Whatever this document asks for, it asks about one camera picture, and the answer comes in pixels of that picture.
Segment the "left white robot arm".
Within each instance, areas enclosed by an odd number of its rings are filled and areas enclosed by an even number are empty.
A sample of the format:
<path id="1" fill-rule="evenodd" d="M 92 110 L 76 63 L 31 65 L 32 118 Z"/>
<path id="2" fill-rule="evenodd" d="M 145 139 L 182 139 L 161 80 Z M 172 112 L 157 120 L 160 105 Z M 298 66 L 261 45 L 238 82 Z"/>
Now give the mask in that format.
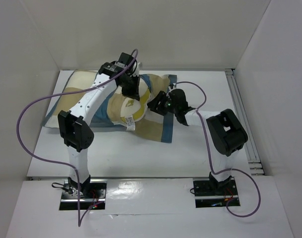
<path id="1" fill-rule="evenodd" d="M 99 107 L 118 86 L 133 99 L 139 99 L 139 70 L 137 62 L 131 66 L 120 61 L 103 64 L 89 90 L 69 110 L 58 113 L 59 132 L 67 146 L 71 165 L 68 183 L 80 198 L 90 193 L 88 148 L 94 140 L 90 123 Z"/>

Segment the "blue beige patchwork pillowcase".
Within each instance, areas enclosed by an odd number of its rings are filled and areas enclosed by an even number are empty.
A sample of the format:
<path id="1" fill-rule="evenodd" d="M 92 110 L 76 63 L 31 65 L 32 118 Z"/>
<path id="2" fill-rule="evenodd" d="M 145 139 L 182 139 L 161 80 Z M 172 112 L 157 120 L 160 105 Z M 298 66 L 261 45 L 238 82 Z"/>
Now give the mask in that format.
<path id="1" fill-rule="evenodd" d="M 44 118 L 42 125 L 48 128 L 58 128 L 58 113 L 62 110 L 67 111 L 74 106 L 77 100 L 83 96 L 80 90 L 91 86 L 95 74 L 95 71 L 88 70 L 73 71 L 63 88 L 67 95 L 59 97 L 58 101 Z M 177 76 L 174 74 L 162 76 L 155 74 L 147 75 L 150 77 L 152 85 L 151 100 L 153 100 L 160 91 L 167 92 L 169 85 L 177 82 Z M 120 109 L 122 105 L 120 94 L 121 87 L 117 87 L 117 89 L 107 97 L 96 111 L 90 123 L 91 127 L 111 128 L 114 131 L 127 129 L 127 122 L 123 123 L 120 119 Z M 171 143 L 173 137 L 173 122 L 173 114 L 168 113 L 165 116 L 161 116 L 147 108 L 144 117 L 134 122 L 135 129 L 133 133 L 143 139 Z"/>

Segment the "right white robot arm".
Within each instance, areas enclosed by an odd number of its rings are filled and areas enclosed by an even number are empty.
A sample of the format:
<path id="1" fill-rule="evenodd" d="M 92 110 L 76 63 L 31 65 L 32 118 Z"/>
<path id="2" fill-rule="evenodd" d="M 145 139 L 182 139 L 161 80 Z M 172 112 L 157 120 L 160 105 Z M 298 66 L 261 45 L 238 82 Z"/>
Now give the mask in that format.
<path id="1" fill-rule="evenodd" d="M 216 195 L 225 192 L 230 184 L 231 169 L 238 151 L 248 140 L 248 135 L 233 110 L 210 112 L 193 108 L 186 101 L 182 89 L 174 89 L 169 93 L 160 91 L 148 102 L 148 108 L 162 116 L 172 113 L 182 125 L 203 128 L 211 169 L 206 189 Z"/>

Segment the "cream pillow with yellow edge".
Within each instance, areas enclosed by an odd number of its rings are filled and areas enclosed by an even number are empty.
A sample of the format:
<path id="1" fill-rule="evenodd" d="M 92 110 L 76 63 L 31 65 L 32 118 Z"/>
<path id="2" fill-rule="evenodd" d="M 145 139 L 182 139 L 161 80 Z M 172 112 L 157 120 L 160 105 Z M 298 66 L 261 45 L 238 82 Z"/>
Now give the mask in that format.
<path id="1" fill-rule="evenodd" d="M 147 103 L 151 100 L 152 96 L 150 77 L 147 74 L 140 75 L 139 100 L 125 97 L 122 94 L 120 94 L 120 96 L 122 99 L 120 109 L 121 121 L 126 123 L 126 118 L 132 118 L 134 122 L 141 120 L 147 111 Z"/>

